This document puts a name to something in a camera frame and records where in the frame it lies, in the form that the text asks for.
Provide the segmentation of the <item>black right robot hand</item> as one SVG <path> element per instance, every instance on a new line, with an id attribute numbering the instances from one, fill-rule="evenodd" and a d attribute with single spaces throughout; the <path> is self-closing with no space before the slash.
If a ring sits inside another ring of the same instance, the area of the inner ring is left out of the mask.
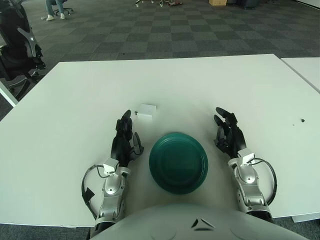
<path id="1" fill-rule="evenodd" d="M 234 113 L 216 107 L 215 111 L 224 118 L 224 121 L 214 115 L 213 119 L 218 126 L 215 145 L 223 153 L 226 153 L 231 159 L 238 157 L 238 152 L 245 149 L 246 141 L 242 130 L 238 127 L 238 121 Z"/>

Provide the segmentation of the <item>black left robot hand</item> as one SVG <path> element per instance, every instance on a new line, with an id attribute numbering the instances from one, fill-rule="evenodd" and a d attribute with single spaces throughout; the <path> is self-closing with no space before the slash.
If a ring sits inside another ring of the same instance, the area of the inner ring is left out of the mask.
<path id="1" fill-rule="evenodd" d="M 110 157 L 119 162 L 120 167 L 128 167 L 129 162 L 144 152 L 140 137 L 133 133 L 131 111 L 128 109 L 116 123 L 116 135 L 112 141 Z"/>

